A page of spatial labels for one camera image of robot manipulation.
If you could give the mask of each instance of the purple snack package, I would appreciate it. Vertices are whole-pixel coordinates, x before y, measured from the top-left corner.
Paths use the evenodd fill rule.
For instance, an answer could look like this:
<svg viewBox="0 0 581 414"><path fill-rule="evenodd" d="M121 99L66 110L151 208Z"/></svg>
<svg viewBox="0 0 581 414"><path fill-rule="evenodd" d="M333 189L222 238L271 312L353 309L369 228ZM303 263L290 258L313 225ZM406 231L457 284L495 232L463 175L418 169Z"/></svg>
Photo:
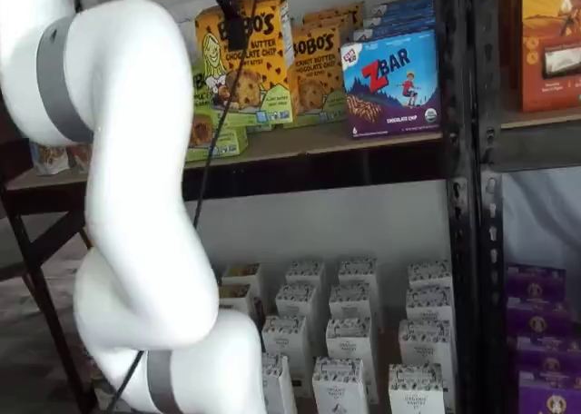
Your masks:
<svg viewBox="0 0 581 414"><path fill-rule="evenodd" d="M557 337L518 337L516 362L520 369L581 374L581 340Z"/></svg>
<svg viewBox="0 0 581 414"><path fill-rule="evenodd" d="M505 281L507 296L564 301L565 286L566 271L564 269L514 263L507 265Z"/></svg>
<svg viewBox="0 0 581 414"><path fill-rule="evenodd" d="M581 412L581 376L521 370L518 374L518 412Z"/></svg>
<svg viewBox="0 0 581 414"><path fill-rule="evenodd" d="M566 302L534 299L507 299L507 335L522 334L570 337L573 332L571 310Z"/></svg>

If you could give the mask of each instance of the cardboard box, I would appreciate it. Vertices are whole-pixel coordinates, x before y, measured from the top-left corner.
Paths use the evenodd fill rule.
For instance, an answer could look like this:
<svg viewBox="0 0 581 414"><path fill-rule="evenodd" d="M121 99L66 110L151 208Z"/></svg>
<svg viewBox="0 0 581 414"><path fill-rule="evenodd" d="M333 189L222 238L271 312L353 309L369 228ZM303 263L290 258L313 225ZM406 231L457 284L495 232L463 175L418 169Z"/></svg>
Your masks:
<svg viewBox="0 0 581 414"><path fill-rule="evenodd" d="M218 289L220 294L220 308L243 312L254 321L258 320L250 284L222 285Z"/></svg>
<svg viewBox="0 0 581 414"><path fill-rule="evenodd" d="M289 359L285 355L262 354L262 390L268 414L297 414Z"/></svg>
<svg viewBox="0 0 581 414"><path fill-rule="evenodd" d="M377 258L351 258L341 261L339 263L339 282L361 281L369 285L373 320L378 325L378 329L383 332L385 330L385 316L383 302L379 296L377 268Z"/></svg>
<svg viewBox="0 0 581 414"><path fill-rule="evenodd" d="M581 372L581 340L557 337L518 337L517 367L564 373Z"/></svg>
<svg viewBox="0 0 581 414"><path fill-rule="evenodd" d="M319 414L369 414L361 360L318 358L312 375Z"/></svg>
<svg viewBox="0 0 581 414"><path fill-rule="evenodd" d="M333 319L366 318L377 329L373 317L369 285L362 281L345 281L331 287L329 299L330 315Z"/></svg>
<svg viewBox="0 0 581 414"><path fill-rule="evenodd" d="M363 361L369 403L379 403L377 334L371 319L331 319L327 324L327 350L331 358Z"/></svg>
<svg viewBox="0 0 581 414"><path fill-rule="evenodd" d="M286 0L259 0L255 18L250 20L252 0L241 0L244 23L253 24L249 52L226 117L227 127L293 121L291 67L294 62L291 20ZM215 6L202 11L195 20L198 44L204 61L205 82L211 91L215 122L224 105L241 60L241 51L230 51L224 14Z"/></svg>
<svg viewBox="0 0 581 414"><path fill-rule="evenodd" d="M304 316L268 316L262 328L262 341L267 352L286 355L289 358L295 396L311 397L313 357L307 319Z"/></svg>
<svg viewBox="0 0 581 414"><path fill-rule="evenodd" d="M397 414L445 414L439 365L389 365L389 404Z"/></svg>
<svg viewBox="0 0 581 414"><path fill-rule="evenodd" d="M568 304L507 298L507 335L516 337L528 333L570 337L573 323Z"/></svg>
<svg viewBox="0 0 581 414"><path fill-rule="evenodd" d="M353 137L437 131L441 106L433 30L341 47Z"/></svg>
<svg viewBox="0 0 581 414"><path fill-rule="evenodd" d="M305 316L309 338L315 356L326 354L325 324L320 311L320 290L307 282L293 282L281 287L276 295L276 307L281 316Z"/></svg>
<svg viewBox="0 0 581 414"><path fill-rule="evenodd" d="M439 364L446 410L457 412L457 363L452 349L450 324L445 320L402 320L399 349L404 364Z"/></svg>
<svg viewBox="0 0 581 414"><path fill-rule="evenodd" d="M293 123L299 128L347 117L340 46L350 30L340 18L331 18L292 29L299 101Z"/></svg>
<svg viewBox="0 0 581 414"><path fill-rule="evenodd" d="M259 320L263 321L264 311L271 310L266 285L262 278L263 270L259 262L253 264L233 264L222 275L222 285L249 284L250 294Z"/></svg>
<svg viewBox="0 0 581 414"><path fill-rule="evenodd" d="M566 271L552 267L509 263L505 291L507 296L511 297L564 301Z"/></svg>
<svg viewBox="0 0 581 414"><path fill-rule="evenodd" d="M520 371L518 412L520 414L581 412L581 377L578 374Z"/></svg>
<svg viewBox="0 0 581 414"><path fill-rule="evenodd" d="M305 24L319 21L321 19L328 19L330 17L337 17L343 15L351 15L353 25L356 28L361 28L363 25L363 18L365 17L365 3L360 1L358 3L340 5L338 7L327 8L318 12L307 13L303 16L302 21Z"/></svg>

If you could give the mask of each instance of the stacked boxes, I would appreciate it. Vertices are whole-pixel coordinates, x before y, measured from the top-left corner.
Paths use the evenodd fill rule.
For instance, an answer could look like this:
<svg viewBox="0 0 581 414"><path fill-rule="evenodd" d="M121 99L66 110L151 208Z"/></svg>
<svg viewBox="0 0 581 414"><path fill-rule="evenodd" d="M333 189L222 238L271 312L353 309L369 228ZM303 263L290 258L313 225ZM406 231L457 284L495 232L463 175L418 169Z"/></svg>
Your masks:
<svg viewBox="0 0 581 414"><path fill-rule="evenodd" d="M368 414L361 360L318 358L312 384L319 414Z"/></svg>

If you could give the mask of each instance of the cartoon girl illustration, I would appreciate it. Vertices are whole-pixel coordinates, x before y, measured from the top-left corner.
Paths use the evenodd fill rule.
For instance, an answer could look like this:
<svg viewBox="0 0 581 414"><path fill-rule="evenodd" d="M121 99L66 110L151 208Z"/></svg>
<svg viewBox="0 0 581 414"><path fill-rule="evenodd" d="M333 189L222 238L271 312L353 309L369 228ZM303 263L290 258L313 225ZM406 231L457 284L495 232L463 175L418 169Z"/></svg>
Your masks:
<svg viewBox="0 0 581 414"><path fill-rule="evenodd" d="M208 33L202 40L203 69L206 74L206 84L214 94L226 84L226 68L222 63L220 42L212 33Z"/></svg>
<svg viewBox="0 0 581 414"><path fill-rule="evenodd" d="M565 35L567 30L571 33L579 31L579 0L563 0L557 15L566 16L561 35Z"/></svg>

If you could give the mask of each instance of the white product carton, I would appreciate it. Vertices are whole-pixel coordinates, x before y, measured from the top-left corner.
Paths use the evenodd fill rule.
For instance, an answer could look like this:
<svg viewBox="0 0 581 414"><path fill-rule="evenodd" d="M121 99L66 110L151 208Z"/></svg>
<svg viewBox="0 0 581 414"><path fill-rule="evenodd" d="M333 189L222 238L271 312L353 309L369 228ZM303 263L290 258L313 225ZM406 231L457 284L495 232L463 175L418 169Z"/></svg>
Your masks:
<svg viewBox="0 0 581 414"><path fill-rule="evenodd" d="M222 285L249 284L251 286L251 296L257 310L259 319L263 319L264 313L271 310L266 282L263 279L262 266L256 262L253 264L233 264L228 266L222 275Z"/></svg>
<svg viewBox="0 0 581 414"><path fill-rule="evenodd" d="M333 319L369 317L373 328L377 328L373 318L369 285L362 281L346 281L330 289L330 315Z"/></svg>
<svg viewBox="0 0 581 414"><path fill-rule="evenodd" d="M369 414L361 360L318 358L312 375L319 414Z"/></svg>
<svg viewBox="0 0 581 414"><path fill-rule="evenodd" d="M326 355L325 323L320 315L320 291L307 282L293 282L281 287L276 295L276 308L281 316L305 316L309 327L311 351Z"/></svg>
<svg viewBox="0 0 581 414"><path fill-rule="evenodd" d="M383 332L385 330L385 316L379 296L377 268L378 260L376 258L352 258L342 261L339 264L339 283L363 281L369 285L374 321L378 324L379 330Z"/></svg>
<svg viewBox="0 0 581 414"><path fill-rule="evenodd" d="M439 364L446 410L456 412L456 361L452 335L446 320L402 320L399 323L399 349L404 364Z"/></svg>
<svg viewBox="0 0 581 414"><path fill-rule="evenodd" d="M262 389L268 414L297 414L289 359L285 355L262 354Z"/></svg>
<svg viewBox="0 0 581 414"><path fill-rule="evenodd" d="M327 324L327 350L331 358L363 361L369 403L379 403L377 335L371 319L331 319Z"/></svg>
<svg viewBox="0 0 581 414"><path fill-rule="evenodd" d="M445 414L438 365L389 365L389 404L397 414Z"/></svg>
<svg viewBox="0 0 581 414"><path fill-rule="evenodd" d="M220 308L243 312L258 321L250 289L249 284L220 286Z"/></svg>
<svg viewBox="0 0 581 414"><path fill-rule="evenodd" d="M310 351L307 318L268 316L262 328L262 340L267 352L288 357L295 396L311 397L313 357Z"/></svg>

